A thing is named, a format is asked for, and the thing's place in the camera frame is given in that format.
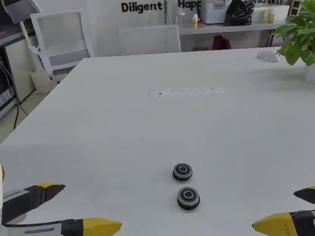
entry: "floor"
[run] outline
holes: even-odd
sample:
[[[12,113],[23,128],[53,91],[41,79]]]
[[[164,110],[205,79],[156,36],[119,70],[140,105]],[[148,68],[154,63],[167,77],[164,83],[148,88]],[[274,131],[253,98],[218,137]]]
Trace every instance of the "floor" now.
[[[47,94],[31,95],[23,103],[23,109],[29,114],[39,103],[47,96]],[[16,117],[16,107],[8,112],[4,117],[0,119],[0,143],[2,143],[6,137],[13,131],[14,120]],[[27,115],[20,109],[17,126],[27,117]]]

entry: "storage box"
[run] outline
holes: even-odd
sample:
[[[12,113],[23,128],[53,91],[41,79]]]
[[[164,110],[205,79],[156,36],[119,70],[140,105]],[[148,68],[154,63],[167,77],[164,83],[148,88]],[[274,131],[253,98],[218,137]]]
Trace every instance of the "storage box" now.
[[[225,19],[225,14],[231,0],[216,1],[202,0],[201,1],[201,20],[206,24],[222,24]]]

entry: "potted plant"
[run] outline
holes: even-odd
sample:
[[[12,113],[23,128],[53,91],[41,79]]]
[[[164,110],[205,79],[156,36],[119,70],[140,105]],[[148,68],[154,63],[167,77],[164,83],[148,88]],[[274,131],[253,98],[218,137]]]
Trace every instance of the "potted plant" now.
[[[305,80],[315,83],[315,0],[304,0],[300,14],[287,22],[275,30],[275,34],[287,38],[278,52],[290,65],[301,58],[306,64]]]

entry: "ball bearing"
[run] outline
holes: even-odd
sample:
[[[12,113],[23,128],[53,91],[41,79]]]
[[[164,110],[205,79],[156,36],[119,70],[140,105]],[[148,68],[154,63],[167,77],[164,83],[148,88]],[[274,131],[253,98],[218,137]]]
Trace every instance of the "ball bearing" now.
[[[184,210],[194,210],[200,203],[200,196],[194,188],[184,187],[178,191],[177,203]]]
[[[174,167],[173,177],[178,181],[187,181],[192,176],[192,168],[186,163],[179,163]]]

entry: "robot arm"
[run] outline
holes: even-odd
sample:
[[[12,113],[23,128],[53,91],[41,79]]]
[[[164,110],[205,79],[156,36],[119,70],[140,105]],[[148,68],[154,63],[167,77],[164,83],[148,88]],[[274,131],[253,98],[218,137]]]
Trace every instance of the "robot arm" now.
[[[3,193],[3,178],[4,170],[0,165],[1,236],[111,236],[121,228],[121,222],[103,218],[69,219],[29,225],[9,224],[54,198],[65,185],[39,183],[23,190]]]
[[[301,189],[293,194],[315,204],[315,186]],[[269,236],[314,236],[315,210],[276,213],[254,222],[252,227]]]

